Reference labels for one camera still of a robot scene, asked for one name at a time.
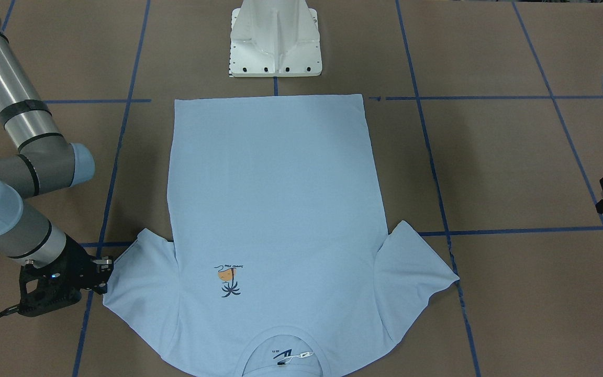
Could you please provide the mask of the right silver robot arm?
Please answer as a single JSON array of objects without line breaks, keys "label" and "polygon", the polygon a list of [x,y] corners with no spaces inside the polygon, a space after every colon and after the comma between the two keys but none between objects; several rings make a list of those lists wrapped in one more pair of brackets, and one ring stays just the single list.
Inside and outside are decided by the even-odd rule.
[{"label": "right silver robot arm", "polygon": [[90,256],[27,202],[90,181],[94,158],[85,145],[62,135],[2,25],[0,17],[0,124],[17,152],[0,158],[0,253],[22,267],[59,274],[77,289],[104,294],[113,261]]}]

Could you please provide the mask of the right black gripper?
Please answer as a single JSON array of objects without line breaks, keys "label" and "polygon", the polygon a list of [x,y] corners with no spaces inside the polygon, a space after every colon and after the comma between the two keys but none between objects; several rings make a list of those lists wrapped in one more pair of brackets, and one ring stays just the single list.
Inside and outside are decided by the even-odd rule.
[{"label": "right black gripper", "polygon": [[92,256],[66,236],[62,260],[65,262],[65,274],[74,288],[97,294],[108,292],[108,280],[114,270],[113,256]]}]

